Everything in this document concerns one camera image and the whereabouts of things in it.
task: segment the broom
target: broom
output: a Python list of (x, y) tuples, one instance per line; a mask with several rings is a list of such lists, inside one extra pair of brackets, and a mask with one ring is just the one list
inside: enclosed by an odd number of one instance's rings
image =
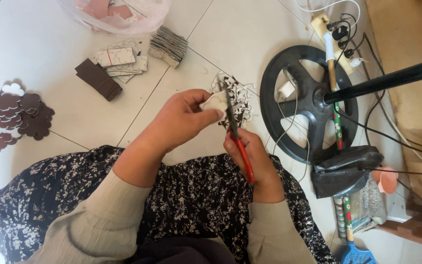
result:
[[(333, 55), (333, 44), (331, 42), (331, 33), (324, 34), (326, 60), (328, 62), (328, 73), (330, 75), (330, 89), (336, 91), (336, 75), (335, 75), (335, 57)], [(338, 149), (343, 148), (343, 134), (341, 133), (341, 121), (336, 111), (339, 111), (338, 103), (333, 104), (333, 121), (335, 122), (336, 146)], [(341, 256), (342, 264), (377, 264), (372, 253), (367, 249), (358, 249), (355, 247), (353, 226), (351, 224), (351, 209), (349, 205), (349, 196), (343, 197), (343, 209), (346, 227), (346, 240), (348, 249)]]

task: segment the black plastic bag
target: black plastic bag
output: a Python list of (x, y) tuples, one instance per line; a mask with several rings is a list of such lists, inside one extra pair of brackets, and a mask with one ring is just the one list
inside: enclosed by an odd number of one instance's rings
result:
[(331, 159), (315, 165), (310, 177), (317, 199), (341, 197), (359, 192), (367, 183), (370, 171), (359, 168), (376, 168), (384, 156), (373, 146), (347, 147)]

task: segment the beige power strip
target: beige power strip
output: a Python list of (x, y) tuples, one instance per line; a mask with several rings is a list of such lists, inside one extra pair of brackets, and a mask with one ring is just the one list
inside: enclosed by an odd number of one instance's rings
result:
[[(328, 32), (327, 24), (330, 22), (330, 19), (325, 15), (325, 13), (320, 14), (319, 16), (314, 17), (312, 22), (312, 26), (315, 29), (315, 32), (317, 32), (318, 37), (324, 42), (324, 34)], [(338, 47), (338, 42), (331, 38), (331, 41), (333, 42), (333, 54), (335, 55), (335, 58), (337, 59), (339, 55), (341, 54), (341, 49)], [(339, 59), (339, 64), (343, 67), (346, 74), (351, 74), (353, 71), (356, 70), (356, 68), (352, 67), (349, 63), (350, 58), (346, 58), (344, 56), (341, 56)]]

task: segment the pink bowl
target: pink bowl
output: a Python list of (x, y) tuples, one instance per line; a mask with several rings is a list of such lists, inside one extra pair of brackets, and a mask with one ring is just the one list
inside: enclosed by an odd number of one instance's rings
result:
[(387, 172), (387, 171), (394, 171), (394, 169), (390, 167), (378, 167), (379, 170), (386, 170), (386, 171), (372, 171), (372, 176), (376, 180), (377, 186), (379, 187), (379, 191), (381, 193), (386, 194), (393, 194), (395, 189), (397, 188), (397, 172)]

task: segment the black floral fabric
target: black floral fabric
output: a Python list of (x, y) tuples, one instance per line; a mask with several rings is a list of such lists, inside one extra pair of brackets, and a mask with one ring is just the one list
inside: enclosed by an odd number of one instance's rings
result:
[[(43, 245), (49, 225), (87, 199), (123, 149), (102, 146), (42, 160), (0, 189), (0, 251), (7, 263), (27, 260)], [(338, 263), (314, 223), (301, 186), (269, 155), (283, 182), (294, 225), (318, 263)], [(169, 236), (220, 237), (237, 263), (249, 263), (253, 186), (228, 154), (161, 164), (145, 202), (137, 244)]]

